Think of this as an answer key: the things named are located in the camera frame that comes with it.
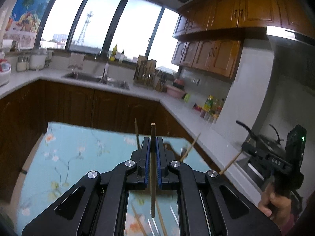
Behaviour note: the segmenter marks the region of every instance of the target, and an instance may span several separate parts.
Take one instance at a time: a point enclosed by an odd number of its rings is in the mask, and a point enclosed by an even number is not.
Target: window
[[[43,48],[64,49],[73,20],[83,0],[56,0],[45,24]]]
[[[75,29],[70,50],[98,53],[120,0],[88,0]]]
[[[128,60],[144,56],[161,6],[144,0],[128,0],[114,33],[110,50],[117,44]]]
[[[163,72],[177,72],[179,66],[171,64],[177,39],[173,38],[173,32],[177,23],[178,13],[165,9],[155,34],[148,59],[157,61],[156,68]]]

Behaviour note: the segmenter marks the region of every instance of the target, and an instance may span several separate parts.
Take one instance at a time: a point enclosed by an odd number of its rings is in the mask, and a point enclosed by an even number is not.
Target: wooden stick
[[[241,149],[241,151],[225,166],[225,168],[224,169],[222,169],[221,171],[220,171],[220,175],[222,175],[235,161],[236,161],[236,159],[239,157],[239,155],[241,154],[243,152],[243,150]]]
[[[135,118],[135,120],[134,120],[134,130],[136,132],[137,145],[138,145],[138,150],[139,150],[140,149],[140,142],[139,142],[139,130],[138,130],[137,118]]]
[[[151,193],[151,216],[152,218],[154,218],[155,217],[155,196],[156,196],[155,123],[151,123],[150,193]]]
[[[145,232],[145,229],[140,221],[140,217],[139,215],[137,214],[136,212],[136,209],[134,208],[133,204],[131,204],[131,207],[132,207],[132,211],[133,211],[133,214],[134,214],[134,218],[136,219],[137,223],[139,224],[139,227],[140,227],[140,230],[143,234],[143,236],[147,236],[147,233]]]
[[[164,225],[164,221],[163,221],[163,218],[162,218],[162,214],[161,214],[161,210],[160,210],[160,207],[158,205],[158,202],[156,202],[156,204],[157,204],[157,213],[158,213],[158,217],[159,217],[159,220],[160,220],[160,223],[161,223],[163,234],[164,234],[164,236],[167,236],[166,228],[165,228],[165,225]]]
[[[189,154],[189,152],[191,151],[191,149],[194,147],[194,144],[197,142],[199,136],[200,136],[201,132],[199,133],[199,135],[196,137],[196,139],[194,140],[194,142],[191,144],[191,146],[187,149],[187,151],[184,153],[184,155],[181,157],[181,159],[179,160],[180,162],[182,162],[187,155]]]

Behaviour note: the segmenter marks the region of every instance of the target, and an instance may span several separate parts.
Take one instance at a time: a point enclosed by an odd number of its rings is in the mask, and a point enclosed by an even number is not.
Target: hand
[[[272,203],[278,208],[275,214],[271,213],[271,210],[267,207],[269,203]],[[261,195],[261,201],[258,203],[258,208],[267,217],[279,227],[286,225],[290,219],[291,212],[291,199],[278,195],[274,192],[273,183],[269,183],[265,191]]]

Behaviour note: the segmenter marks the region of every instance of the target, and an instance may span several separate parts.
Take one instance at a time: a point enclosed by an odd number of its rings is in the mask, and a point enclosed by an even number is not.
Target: dish towel
[[[83,70],[84,54],[71,53],[68,68],[77,68]]]

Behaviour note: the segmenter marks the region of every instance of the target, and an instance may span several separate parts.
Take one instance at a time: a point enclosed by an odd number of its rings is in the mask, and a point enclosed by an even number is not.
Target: floral tablecloth
[[[163,137],[177,153],[190,144],[183,138]],[[17,210],[18,235],[23,228],[87,172],[104,173],[130,159],[137,149],[134,134],[123,134],[51,122],[26,175]],[[206,172],[209,167],[193,149],[185,163],[192,169]],[[157,193],[160,210],[150,216],[149,190],[130,191],[125,236],[179,235],[176,191]]]

